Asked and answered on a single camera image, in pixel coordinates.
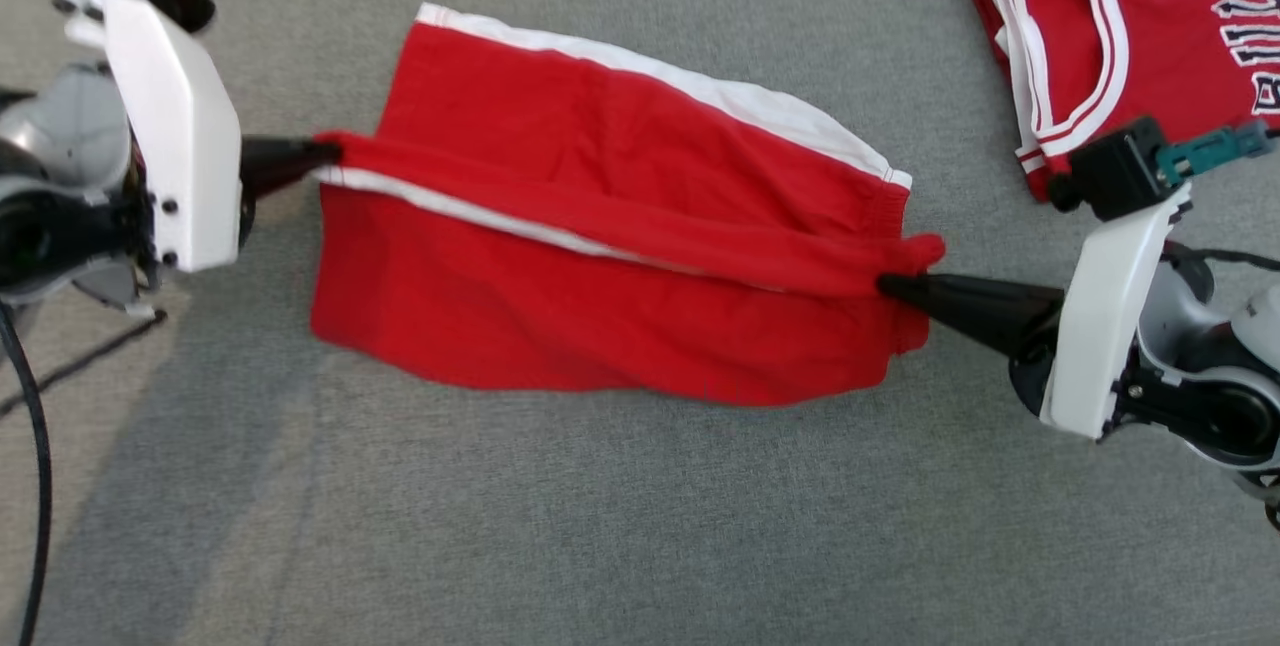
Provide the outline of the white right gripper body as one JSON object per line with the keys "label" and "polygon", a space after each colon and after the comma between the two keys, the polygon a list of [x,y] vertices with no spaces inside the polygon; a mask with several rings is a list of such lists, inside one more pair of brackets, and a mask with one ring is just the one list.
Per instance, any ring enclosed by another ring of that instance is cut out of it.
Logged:
{"label": "white right gripper body", "polygon": [[1166,237],[1190,191],[1180,185],[1161,203],[1100,223],[1083,240],[1056,326],[1009,363],[1016,397],[1041,423],[1103,437]]}

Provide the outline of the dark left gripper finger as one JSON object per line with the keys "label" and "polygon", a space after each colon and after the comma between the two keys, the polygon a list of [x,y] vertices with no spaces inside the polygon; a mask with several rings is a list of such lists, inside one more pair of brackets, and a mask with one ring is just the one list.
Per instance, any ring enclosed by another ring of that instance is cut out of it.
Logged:
{"label": "dark left gripper finger", "polygon": [[338,162],[342,154],[340,145],[312,137],[243,136],[239,150],[239,226],[253,226],[260,200],[287,189],[317,168]]}

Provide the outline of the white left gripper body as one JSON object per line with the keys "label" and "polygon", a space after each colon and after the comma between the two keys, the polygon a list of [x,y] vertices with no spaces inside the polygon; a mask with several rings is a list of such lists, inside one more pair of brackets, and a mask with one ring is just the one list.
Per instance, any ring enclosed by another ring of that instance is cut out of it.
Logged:
{"label": "white left gripper body", "polygon": [[150,0],[68,0],[73,43],[100,50],[161,210],[152,244],[180,272],[234,264],[241,122],[210,54]]}

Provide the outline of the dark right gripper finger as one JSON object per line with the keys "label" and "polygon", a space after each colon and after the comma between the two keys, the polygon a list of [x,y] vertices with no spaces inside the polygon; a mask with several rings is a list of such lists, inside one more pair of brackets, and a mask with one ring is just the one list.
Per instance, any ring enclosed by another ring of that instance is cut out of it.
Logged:
{"label": "dark right gripper finger", "polygon": [[881,294],[1010,359],[1046,359],[1066,290],[965,274],[881,274]]}

